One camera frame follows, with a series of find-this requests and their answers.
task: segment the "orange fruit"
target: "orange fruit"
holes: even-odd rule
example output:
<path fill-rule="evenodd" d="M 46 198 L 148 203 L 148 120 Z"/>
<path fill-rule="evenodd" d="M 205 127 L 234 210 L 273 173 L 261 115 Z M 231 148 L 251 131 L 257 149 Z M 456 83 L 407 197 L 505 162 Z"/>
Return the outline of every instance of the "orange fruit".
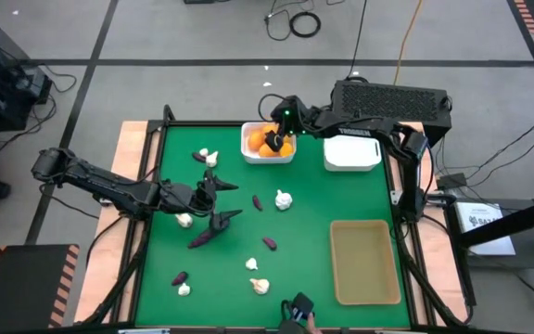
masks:
<path fill-rule="evenodd" d="M 292 153 L 294 153 L 294 147 L 292 147 L 292 144 L 290 143 L 284 143 L 282 148 L 279 150 L 279 155 L 282 157 L 287 157 L 292 155 Z"/>
<path fill-rule="evenodd" d="M 278 125 L 276 123 L 270 123 L 269 125 L 263 126 L 262 131 L 264 134 L 267 134 L 270 131 L 273 131 L 277 134 L 277 127 Z"/>
<path fill-rule="evenodd" d="M 267 144 L 263 144 L 261 148 L 259 148 L 259 156 L 261 158 L 272 158 L 277 156 L 277 153 L 273 152 Z"/>
<path fill-rule="evenodd" d="M 248 137 L 248 149 L 258 151 L 265 144 L 265 135 L 261 131 L 255 131 Z"/>

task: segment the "white garlic clove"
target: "white garlic clove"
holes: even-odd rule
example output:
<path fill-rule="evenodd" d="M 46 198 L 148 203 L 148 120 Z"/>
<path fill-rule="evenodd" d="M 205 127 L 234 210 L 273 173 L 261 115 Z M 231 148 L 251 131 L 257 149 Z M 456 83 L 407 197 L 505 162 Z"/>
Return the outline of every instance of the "white garlic clove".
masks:
<path fill-rule="evenodd" d="M 193 224 L 193 217 L 188 213 L 175 214 L 174 217 L 181 227 L 189 228 Z"/>
<path fill-rule="evenodd" d="M 277 189 L 277 196 L 275 197 L 275 206 L 277 209 L 283 211 L 292 205 L 292 196 Z"/>
<path fill-rule="evenodd" d="M 206 166 L 213 168 L 218 164 L 218 151 L 215 151 L 205 158 Z"/>
<path fill-rule="evenodd" d="M 191 287 L 187 286 L 185 283 L 183 283 L 182 286 L 178 287 L 179 296 L 188 296 L 189 293 L 191 293 Z"/>
<path fill-rule="evenodd" d="M 250 258 L 246 262 L 246 267 L 248 270 L 258 270 L 259 267 L 257 266 L 257 260 L 255 258 Z"/>
<path fill-rule="evenodd" d="M 265 294 L 269 291 L 269 281 L 267 279 L 255 279 L 251 278 L 252 288 L 257 294 Z"/>

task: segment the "white container lid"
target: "white container lid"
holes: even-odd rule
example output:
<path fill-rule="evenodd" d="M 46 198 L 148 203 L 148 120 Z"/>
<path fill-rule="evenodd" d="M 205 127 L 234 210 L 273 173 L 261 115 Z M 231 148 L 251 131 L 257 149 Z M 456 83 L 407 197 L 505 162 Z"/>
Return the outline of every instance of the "white container lid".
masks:
<path fill-rule="evenodd" d="M 324 140 L 324 167 L 332 172 L 367 172 L 382 160 L 378 140 L 336 135 Z"/>

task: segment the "tan plastic tray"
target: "tan plastic tray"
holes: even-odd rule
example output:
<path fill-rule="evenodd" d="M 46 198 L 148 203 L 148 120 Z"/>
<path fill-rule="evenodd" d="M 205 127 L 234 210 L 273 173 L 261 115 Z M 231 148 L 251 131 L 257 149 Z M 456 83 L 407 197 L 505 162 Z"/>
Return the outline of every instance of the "tan plastic tray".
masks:
<path fill-rule="evenodd" d="M 396 304 L 401 301 L 387 222 L 334 221 L 331 254 L 335 294 L 341 304 Z"/>

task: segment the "purple sweet potato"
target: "purple sweet potato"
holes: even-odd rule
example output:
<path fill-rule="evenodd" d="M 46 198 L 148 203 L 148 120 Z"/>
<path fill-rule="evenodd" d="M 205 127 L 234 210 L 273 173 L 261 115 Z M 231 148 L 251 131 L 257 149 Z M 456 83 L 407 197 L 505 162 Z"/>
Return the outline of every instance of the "purple sweet potato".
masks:
<path fill-rule="evenodd" d="M 201 232 L 201 234 L 197 238 L 195 238 L 195 240 L 191 241 L 191 243 L 189 243 L 188 248 L 193 249 L 205 245 L 206 243 L 210 242 L 213 237 L 215 237 L 215 234 L 208 228 L 205 231 Z"/>
<path fill-rule="evenodd" d="M 196 161 L 205 162 L 205 157 L 200 155 L 199 153 L 193 152 L 192 155 L 193 155 L 193 159 L 195 159 Z"/>
<path fill-rule="evenodd" d="M 265 243 L 265 245 L 267 245 L 267 247 L 269 247 L 270 250 L 277 250 L 277 244 L 275 243 L 275 241 L 273 241 L 272 238 L 265 237 L 263 238 L 263 242 Z"/>
<path fill-rule="evenodd" d="M 259 201 L 257 195 L 252 196 L 252 203 L 255 205 L 255 208 L 257 208 L 257 210 L 263 211 L 263 206 L 261 205 L 261 202 Z"/>
<path fill-rule="evenodd" d="M 189 274 L 187 274 L 186 272 L 180 272 L 176 276 L 176 278 L 172 280 L 172 285 L 177 286 L 177 285 L 183 284 L 188 277 L 189 277 Z"/>

